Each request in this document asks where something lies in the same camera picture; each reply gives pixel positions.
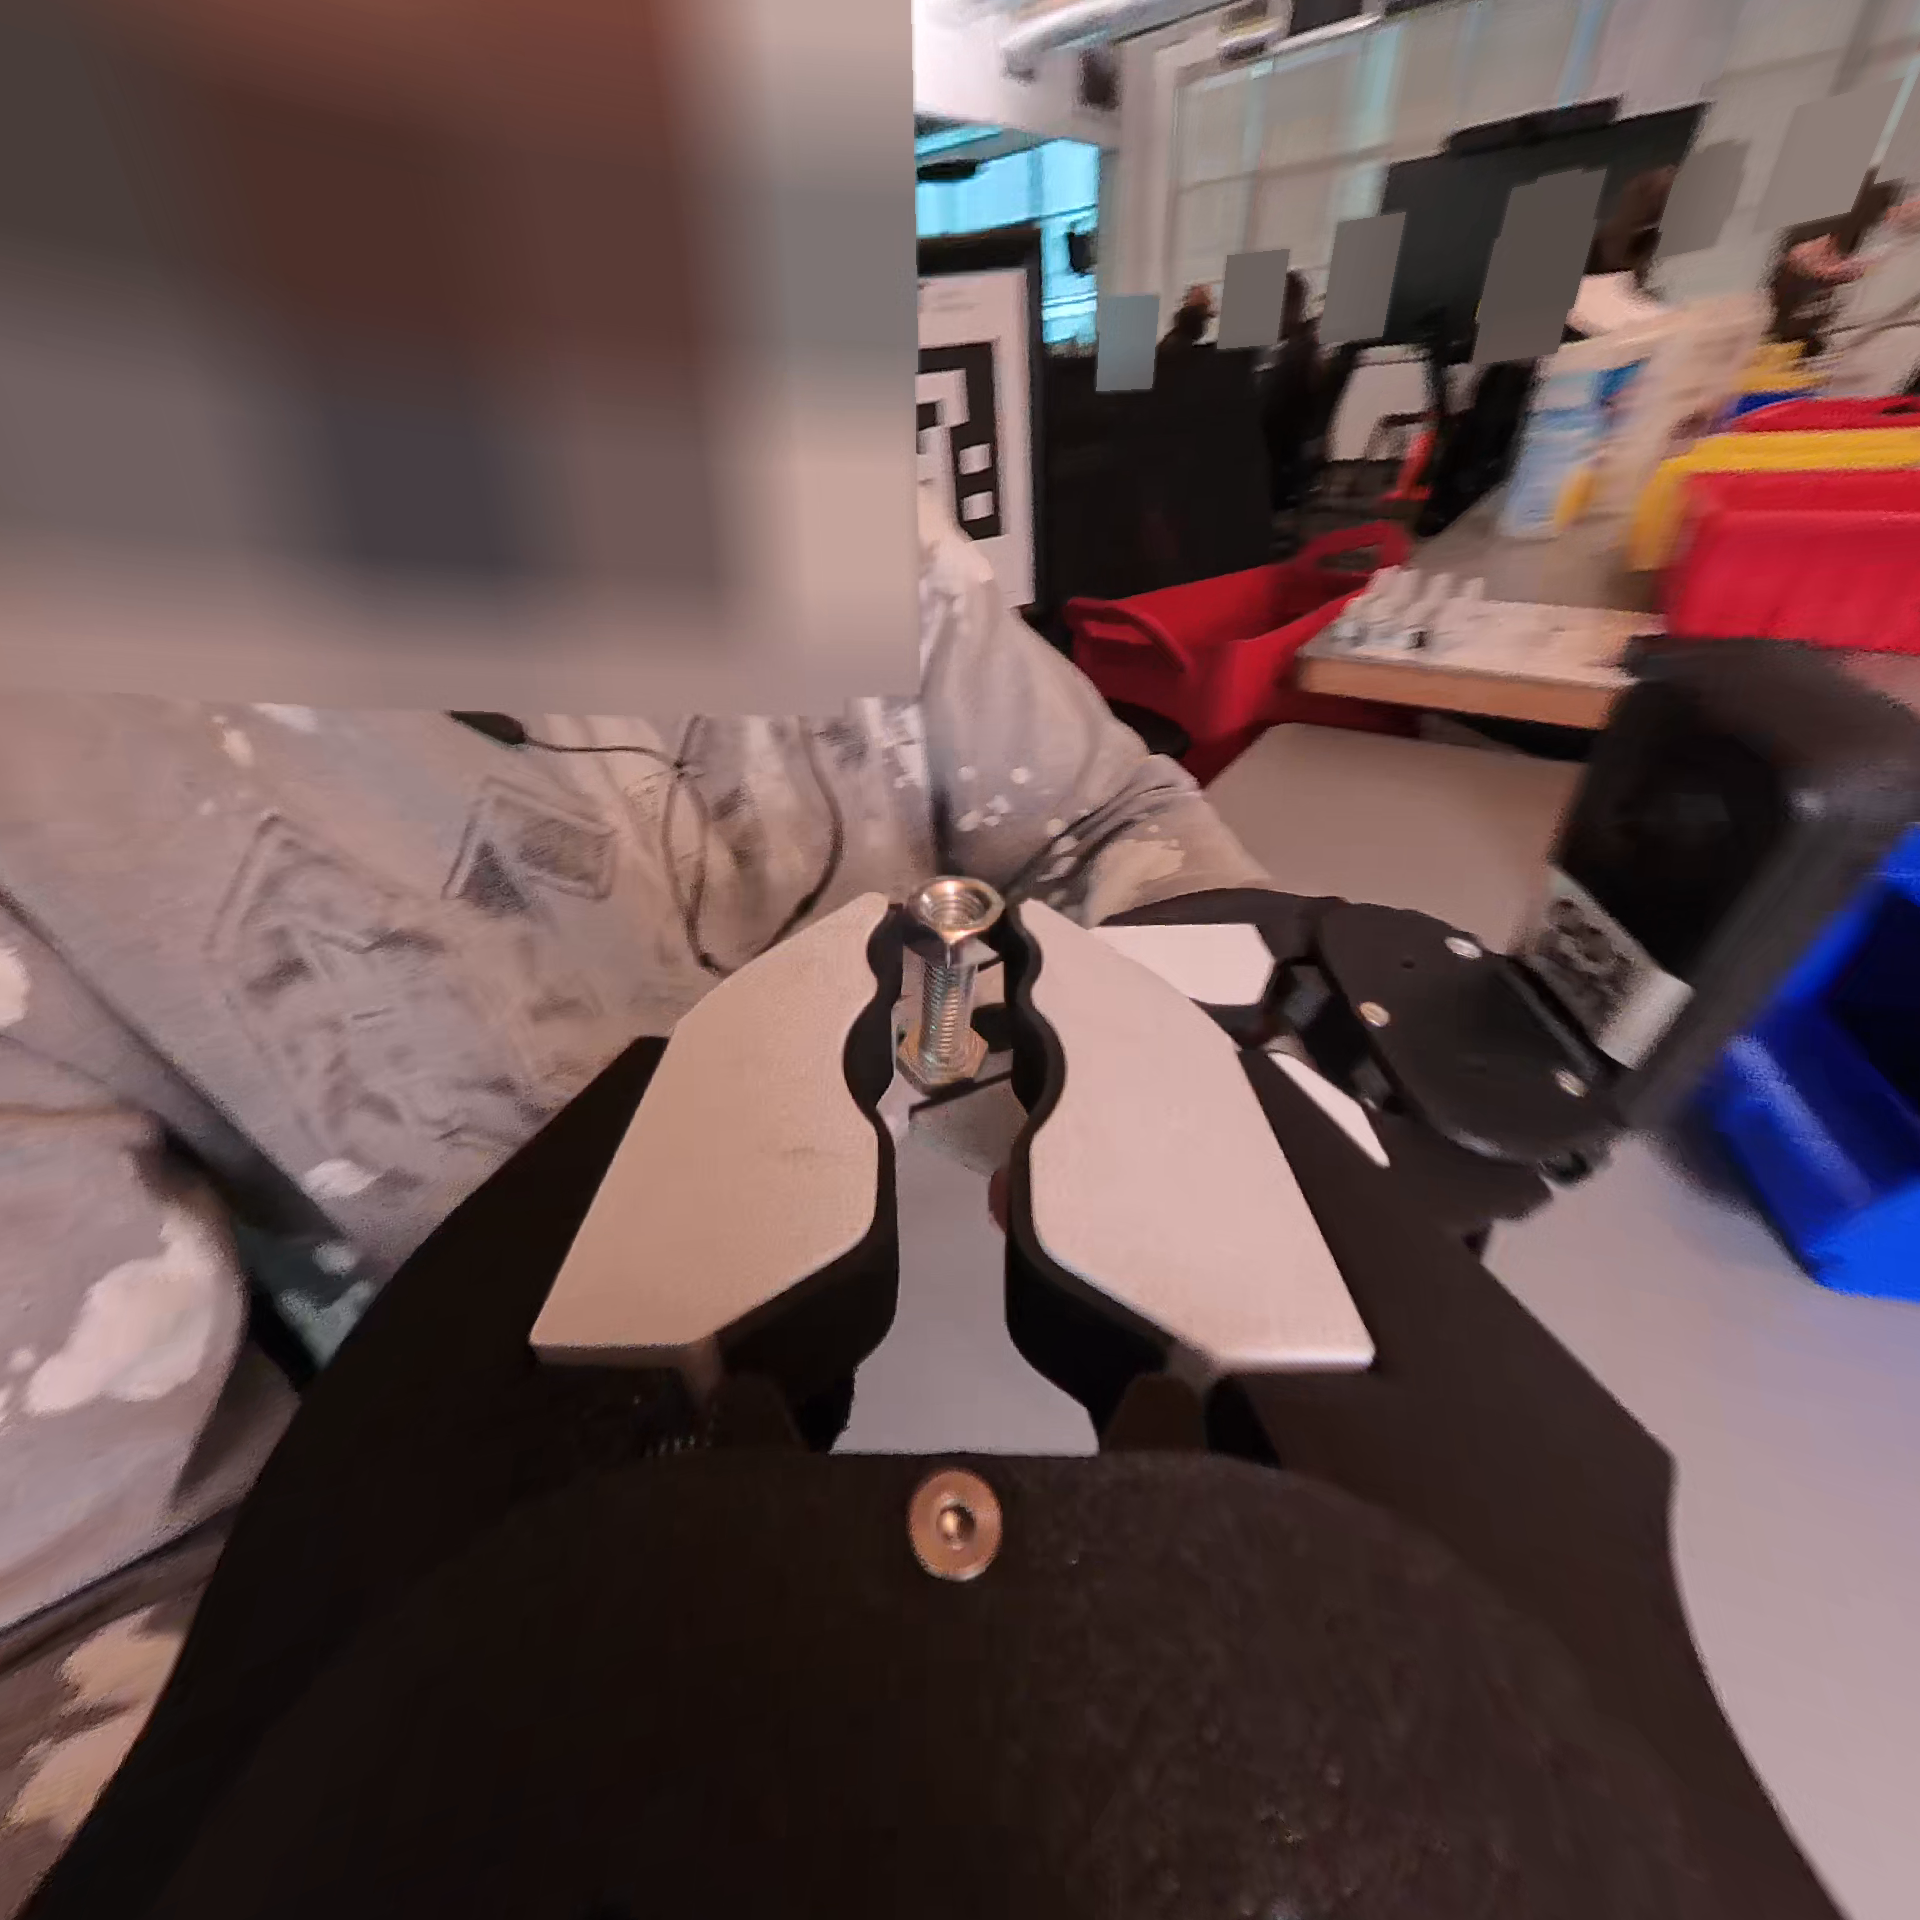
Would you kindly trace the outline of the blue plastic bin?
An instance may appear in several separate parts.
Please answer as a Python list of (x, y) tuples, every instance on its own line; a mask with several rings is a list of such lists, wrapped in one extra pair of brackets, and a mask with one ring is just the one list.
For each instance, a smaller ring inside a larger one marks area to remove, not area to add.
[(1812, 1281), (1916, 1302), (1916, 828), (1724, 1045), (1688, 1116)]

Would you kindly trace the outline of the white wipes canister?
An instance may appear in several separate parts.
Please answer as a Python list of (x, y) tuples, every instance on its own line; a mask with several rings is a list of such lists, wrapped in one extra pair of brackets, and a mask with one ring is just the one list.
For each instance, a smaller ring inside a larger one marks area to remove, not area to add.
[(1613, 372), (1613, 349), (1594, 341), (1569, 343), (1545, 363), (1504, 484), (1502, 539), (1545, 541), (1581, 513), (1608, 433)]

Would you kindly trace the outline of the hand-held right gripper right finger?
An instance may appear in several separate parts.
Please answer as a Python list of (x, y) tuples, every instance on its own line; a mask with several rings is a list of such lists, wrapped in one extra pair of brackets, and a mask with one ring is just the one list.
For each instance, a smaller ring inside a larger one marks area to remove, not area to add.
[(1241, 1047), (1144, 961), (1042, 903), (1004, 943), (1024, 1127), (1006, 1171), (1006, 1323), (1093, 1421), (1168, 1375), (1376, 1361)]

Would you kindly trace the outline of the large black panel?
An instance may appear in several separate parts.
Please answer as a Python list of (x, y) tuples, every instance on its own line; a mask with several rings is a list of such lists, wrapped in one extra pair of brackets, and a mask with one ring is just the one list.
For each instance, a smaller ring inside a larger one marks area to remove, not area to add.
[(1044, 359), (1044, 613), (1273, 559), (1258, 372), (1257, 352), (1198, 345), (1148, 390), (1104, 393), (1089, 355)]

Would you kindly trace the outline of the person's grey sweatshirt torso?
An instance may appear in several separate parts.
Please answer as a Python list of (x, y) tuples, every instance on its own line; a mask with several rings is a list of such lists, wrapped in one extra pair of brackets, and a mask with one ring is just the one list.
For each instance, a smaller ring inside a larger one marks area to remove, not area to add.
[(176, 1663), (292, 1405), (638, 1037), (937, 876), (920, 692), (828, 717), (7, 692), (4, 1915)]

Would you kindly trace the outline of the rack of white printed parts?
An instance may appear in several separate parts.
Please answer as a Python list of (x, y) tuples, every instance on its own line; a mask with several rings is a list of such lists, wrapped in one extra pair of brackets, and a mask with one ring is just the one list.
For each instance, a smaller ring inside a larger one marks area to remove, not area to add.
[(1407, 656), (1461, 644), (1486, 611), (1486, 580), (1380, 567), (1335, 616), (1327, 643), (1340, 654)]

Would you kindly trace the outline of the black framed marker sign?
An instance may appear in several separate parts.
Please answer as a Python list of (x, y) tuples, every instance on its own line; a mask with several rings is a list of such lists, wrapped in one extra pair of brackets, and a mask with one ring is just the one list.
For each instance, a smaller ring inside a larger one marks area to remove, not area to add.
[(1017, 613), (1042, 590), (1037, 287), (1024, 263), (919, 284), (919, 472)]

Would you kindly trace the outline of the red plastic crate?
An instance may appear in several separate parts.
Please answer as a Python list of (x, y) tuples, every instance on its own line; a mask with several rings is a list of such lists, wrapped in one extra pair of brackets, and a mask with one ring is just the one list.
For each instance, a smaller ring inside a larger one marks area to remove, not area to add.
[(1917, 654), (1917, 470), (1687, 479), (1658, 613), (1682, 640)]

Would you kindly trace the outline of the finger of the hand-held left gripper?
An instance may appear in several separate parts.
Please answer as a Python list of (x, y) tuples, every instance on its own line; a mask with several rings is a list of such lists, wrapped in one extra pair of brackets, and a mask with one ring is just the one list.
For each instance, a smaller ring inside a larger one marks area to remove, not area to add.
[(1246, 920), (1106, 924), (1093, 933), (1189, 1000), (1216, 1009), (1264, 1003), (1277, 967), (1262, 931)]
[(1271, 1065), (1279, 1067), (1284, 1076), (1332, 1120), (1332, 1125), (1357, 1147), (1357, 1152), (1376, 1165), (1390, 1165), (1384, 1142), (1380, 1141), (1368, 1111), (1352, 1094), (1341, 1089), (1298, 1051), (1273, 1048)]

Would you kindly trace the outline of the silver hex nut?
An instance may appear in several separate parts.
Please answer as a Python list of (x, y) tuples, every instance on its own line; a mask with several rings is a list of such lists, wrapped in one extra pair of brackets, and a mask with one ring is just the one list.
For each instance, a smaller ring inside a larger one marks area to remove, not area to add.
[(1004, 913), (1000, 893), (984, 879), (938, 876), (905, 903), (910, 937), (928, 951), (957, 953), (984, 942)]

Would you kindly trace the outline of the silver hex bolt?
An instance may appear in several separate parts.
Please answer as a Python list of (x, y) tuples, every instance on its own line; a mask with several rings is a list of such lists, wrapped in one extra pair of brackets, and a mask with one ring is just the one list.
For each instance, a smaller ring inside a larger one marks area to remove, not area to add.
[(895, 1067), (919, 1092), (974, 1081), (986, 1041), (974, 1029), (976, 979), (992, 951), (981, 940), (905, 943), (913, 1000), (895, 1040)]

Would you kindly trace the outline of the red plastic tray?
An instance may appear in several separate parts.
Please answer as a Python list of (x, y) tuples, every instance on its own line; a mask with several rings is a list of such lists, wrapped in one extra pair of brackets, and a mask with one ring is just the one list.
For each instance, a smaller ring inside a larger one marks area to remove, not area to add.
[(1718, 427), (1720, 432), (1762, 433), (1842, 433), (1866, 430), (1917, 430), (1917, 397), (1892, 396), (1818, 396), (1818, 393), (1748, 393)]

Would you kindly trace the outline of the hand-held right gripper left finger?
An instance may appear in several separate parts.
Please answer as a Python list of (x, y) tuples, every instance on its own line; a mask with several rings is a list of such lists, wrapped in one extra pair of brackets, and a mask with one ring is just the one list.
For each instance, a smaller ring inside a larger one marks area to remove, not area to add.
[(697, 1400), (852, 1377), (898, 1299), (901, 972), (895, 912), (863, 893), (678, 1019), (534, 1316), (540, 1359), (671, 1371)]

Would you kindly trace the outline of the black monitor on stand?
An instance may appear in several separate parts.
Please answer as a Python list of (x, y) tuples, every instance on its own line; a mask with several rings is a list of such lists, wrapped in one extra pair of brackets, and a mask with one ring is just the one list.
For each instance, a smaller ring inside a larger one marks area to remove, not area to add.
[(1465, 361), (1510, 196), (1538, 181), (1581, 176), (1590, 209), (1569, 230), (1590, 248), (1633, 181), (1688, 155), (1704, 117), (1703, 102), (1623, 111), (1618, 97), (1600, 97), (1461, 127), (1437, 153), (1394, 159), (1378, 207), (1404, 222), (1376, 343)]

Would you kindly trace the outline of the white carton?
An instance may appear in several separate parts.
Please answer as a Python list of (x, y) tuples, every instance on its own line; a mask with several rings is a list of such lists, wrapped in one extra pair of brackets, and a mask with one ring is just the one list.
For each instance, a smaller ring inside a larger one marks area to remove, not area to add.
[(1656, 464), (1742, 385), (1745, 366), (1769, 326), (1759, 292), (1706, 295), (1621, 326), (1608, 336), (1636, 368), (1618, 401), (1616, 455), (1625, 464)]

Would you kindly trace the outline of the red tote bag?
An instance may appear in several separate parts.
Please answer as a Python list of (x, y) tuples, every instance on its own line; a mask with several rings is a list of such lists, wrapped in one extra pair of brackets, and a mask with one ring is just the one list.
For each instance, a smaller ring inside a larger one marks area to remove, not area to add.
[(1412, 710), (1310, 692), (1294, 664), (1376, 568), (1407, 558), (1407, 532), (1368, 521), (1320, 535), (1292, 559), (1122, 598), (1074, 597), (1072, 660), (1110, 701), (1186, 735), (1186, 773), (1212, 784), (1281, 724), (1415, 735)]

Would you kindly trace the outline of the yellow plastic tray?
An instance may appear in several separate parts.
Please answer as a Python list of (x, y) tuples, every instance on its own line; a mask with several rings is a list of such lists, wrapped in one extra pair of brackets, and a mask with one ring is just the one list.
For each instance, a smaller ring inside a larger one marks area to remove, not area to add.
[(1623, 567), (1656, 571), (1668, 563), (1688, 484), (1718, 472), (1886, 472), (1917, 467), (1917, 425), (1776, 430), (1718, 433), (1656, 467), (1633, 499), (1623, 535)]

